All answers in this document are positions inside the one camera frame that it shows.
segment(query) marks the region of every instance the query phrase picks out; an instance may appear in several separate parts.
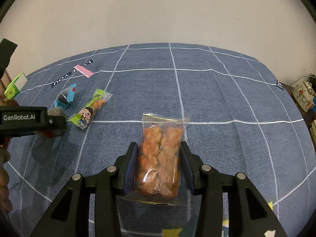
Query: metal screw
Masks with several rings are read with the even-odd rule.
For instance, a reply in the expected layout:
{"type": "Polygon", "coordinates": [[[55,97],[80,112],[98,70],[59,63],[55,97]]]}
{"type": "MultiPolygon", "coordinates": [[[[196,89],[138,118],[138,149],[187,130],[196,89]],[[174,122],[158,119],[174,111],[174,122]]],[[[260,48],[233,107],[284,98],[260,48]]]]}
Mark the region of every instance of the metal screw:
{"type": "Polygon", "coordinates": [[[243,174],[243,173],[238,173],[238,174],[237,174],[237,177],[238,177],[239,179],[241,179],[241,180],[244,180],[244,179],[246,178],[245,174],[243,174]]]}
{"type": "Polygon", "coordinates": [[[80,174],[74,174],[74,175],[72,176],[72,180],[75,180],[75,181],[79,180],[80,178],[81,178],[81,175],[80,175],[80,174]]]}
{"type": "Polygon", "coordinates": [[[114,172],[116,170],[116,166],[109,166],[107,170],[108,172],[114,172]]]}
{"type": "Polygon", "coordinates": [[[204,171],[210,171],[210,170],[211,170],[211,166],[204,164],[204,165],[202,166],[202,169],[203,169],[204,171]]]}

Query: wall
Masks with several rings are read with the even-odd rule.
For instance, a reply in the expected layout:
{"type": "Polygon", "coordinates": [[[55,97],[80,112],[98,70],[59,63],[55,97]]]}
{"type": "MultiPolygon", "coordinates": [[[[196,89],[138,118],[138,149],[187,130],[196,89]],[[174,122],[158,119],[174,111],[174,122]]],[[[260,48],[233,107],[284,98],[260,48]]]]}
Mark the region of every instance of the wall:
{"type": "Polygon", "coordinates": [[[16,0],[0,39],[12,77],[90,50],[183,42],[254,56],[280,80],[316,74],[316,25],[300,0],[16,0]]]}

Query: packaged bread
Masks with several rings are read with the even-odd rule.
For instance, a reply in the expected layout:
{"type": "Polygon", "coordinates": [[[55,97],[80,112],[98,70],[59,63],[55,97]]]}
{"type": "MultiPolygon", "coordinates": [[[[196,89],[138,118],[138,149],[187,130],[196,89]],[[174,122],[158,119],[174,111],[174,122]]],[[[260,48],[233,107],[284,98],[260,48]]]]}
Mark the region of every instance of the packaged bread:
{"type": "Polygon", "coordinates": [[[135,191],[173,199],[180,180],[179,149],[189,119],[143,114],[143,141],[139,146],[135,191]]]}

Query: blue tablecloth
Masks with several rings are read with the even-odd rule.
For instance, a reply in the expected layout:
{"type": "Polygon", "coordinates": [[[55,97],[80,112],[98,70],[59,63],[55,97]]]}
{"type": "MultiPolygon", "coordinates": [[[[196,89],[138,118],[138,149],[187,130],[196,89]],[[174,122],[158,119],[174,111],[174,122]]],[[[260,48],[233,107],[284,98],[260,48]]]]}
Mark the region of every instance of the blue tablecloth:
{"type": "MultiPolygon", "coordinates": [[[[20,105],[53,108],[59,92],[77,83],[70,116],[95,89],[113,94],[90,127],[68,124],[65,135],[14,138],[9,144],[12,224],[29,236],[67,180],[75,173],[98,173],[139,142],[142,113],[189,116],[184,140],[204,163],[223,173],[244,172],[272,202],[289,237],[296,236],[316,207],[315,151],[292,99],[276,86],[270,70],[253,57],[215,47],[179,44],[133,44],[86,52],[54,62],[28,77],[16,97],[20,105]],[[81,73],[50,84],[93,59],[81,73]]],[[[160,236],[198,215],[200,198],[181,181],[179,207],[158,207],[118,199],[124,236],[160,236]]],[[[90,236],[94,236],[91,197],[90,236]]],[[[223,219],[228,219],[224,205],[223,219]]]]}

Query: pink strip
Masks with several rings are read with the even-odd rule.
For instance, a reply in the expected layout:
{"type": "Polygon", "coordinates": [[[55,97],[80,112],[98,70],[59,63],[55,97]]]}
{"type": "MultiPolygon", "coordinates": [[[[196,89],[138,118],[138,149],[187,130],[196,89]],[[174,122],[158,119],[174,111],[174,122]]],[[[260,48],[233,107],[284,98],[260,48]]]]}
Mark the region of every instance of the pink strip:
{"type": "Polygon", "coordinates": [[[74,66],[76,70],[78,70],[80,73],[84,74],[86,77],[91,77],[94,73],[91,72],[90,70],[87,70],[85,67],[76,65],[74,66]]]}

